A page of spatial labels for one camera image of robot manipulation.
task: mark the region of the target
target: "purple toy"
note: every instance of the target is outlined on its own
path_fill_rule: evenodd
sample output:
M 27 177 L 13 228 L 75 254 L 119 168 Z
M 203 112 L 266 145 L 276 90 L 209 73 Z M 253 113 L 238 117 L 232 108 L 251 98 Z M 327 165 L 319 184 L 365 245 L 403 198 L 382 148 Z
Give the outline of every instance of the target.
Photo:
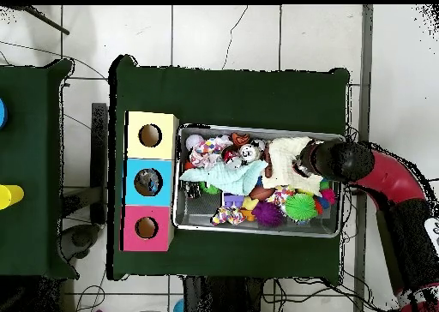
M 251 213 L 259 224 L 265 226 L 278 226 L 284 221 L 282 210 L 272 202 L 259 201 Z
M 230 193 L 224 194 L 224 207 L 232 207 L 233 202 L 235 202 L 235 207 L 240 208 L 244 202 L 243 195 L 233 195 Z

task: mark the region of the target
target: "light blue cloth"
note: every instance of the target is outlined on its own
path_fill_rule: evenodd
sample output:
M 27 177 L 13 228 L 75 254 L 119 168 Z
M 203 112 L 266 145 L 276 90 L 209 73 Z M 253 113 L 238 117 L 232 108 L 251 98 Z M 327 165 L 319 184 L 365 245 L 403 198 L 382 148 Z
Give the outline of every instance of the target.
M 224 162 L 218 162 L 211 170 L 192 168 L 186 170 L 180 180 L 210 183 L 216 188 L 234 195 L 248 195 L 255 187 L 257 178 L 268 163 L 258 159 L 238 169 L 229 169 Z

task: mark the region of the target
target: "yellow box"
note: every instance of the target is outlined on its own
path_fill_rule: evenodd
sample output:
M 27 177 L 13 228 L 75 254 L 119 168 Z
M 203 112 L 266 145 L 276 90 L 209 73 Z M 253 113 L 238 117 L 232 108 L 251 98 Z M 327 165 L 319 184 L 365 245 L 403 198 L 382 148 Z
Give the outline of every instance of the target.
M 174 159 L 178 119 L 145 111 L 129 111 L 127 118 L 129 158 Z

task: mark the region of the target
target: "blue object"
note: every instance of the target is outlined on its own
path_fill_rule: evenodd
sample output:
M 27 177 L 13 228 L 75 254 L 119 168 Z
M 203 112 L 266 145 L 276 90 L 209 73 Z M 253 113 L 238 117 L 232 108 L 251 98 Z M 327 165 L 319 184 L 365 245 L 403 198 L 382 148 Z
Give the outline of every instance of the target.
M 4 127 L 4 124 L 8 121 L 8 110 L 6 105 L 0 99 L 0 129 Z
M 184 300 L 180 299 L 174 306 L 174 310 L 172 312 L 184 312 Z
M 171 205 L 172 166 L 170 160 L 160 159 L 128 159 L 127 160 L 127 192 L 126 205 L 145 205 L 152 207 L 169 207 Z M 154 169 L 163 179 L 161 190 L 154 196 L 142 196 L 134 185 L 135 176 L 141 170 Z
M 322 207 L 323 207 L 324 209 L 328 209 L 328 208 L 330 208 L 331 204 L 330 204 L 329 201 L 326 200 L 324 197 L 318 197 L 318 196 L 316 196 L 316 199 L 317 199 L 317 201 L 320 202 L 320 205 L 322 205 Z

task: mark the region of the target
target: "green tabletop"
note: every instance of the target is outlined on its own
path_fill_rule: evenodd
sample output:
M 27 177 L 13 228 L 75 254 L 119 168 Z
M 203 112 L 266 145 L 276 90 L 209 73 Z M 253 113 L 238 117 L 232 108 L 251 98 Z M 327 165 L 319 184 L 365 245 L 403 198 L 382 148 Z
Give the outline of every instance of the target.
M 0 274 L 74 278 L 57 252 L 60 219 L 60 84 L 70 60 L 44 68 L 0 66 L 0 98 L 9 119 L 0 129 L 0 184 L 24 198 L 0 210 Z
M 314 73 L 147 68 L 137 67 L 130 56 L 118 57 L 110 69 L 109 130 L 110 138 L 115 138 L 109 148 L 110 173 L 114 172 L 114 177 L 109 178 L 109 202 L 114 202 L 108 214 L 110 274 L 115 278 L 126 273 L 310 276 L 326 277 L 337 283 L 340 237 L 282 237 L 176 229 L 168 252 L 121 252 L 118 247 L 121 196 L 118 194 L 122 194 L 125 111 L 171 113 L 180 123 L 342 135 L 348 81 L 346 69 Z

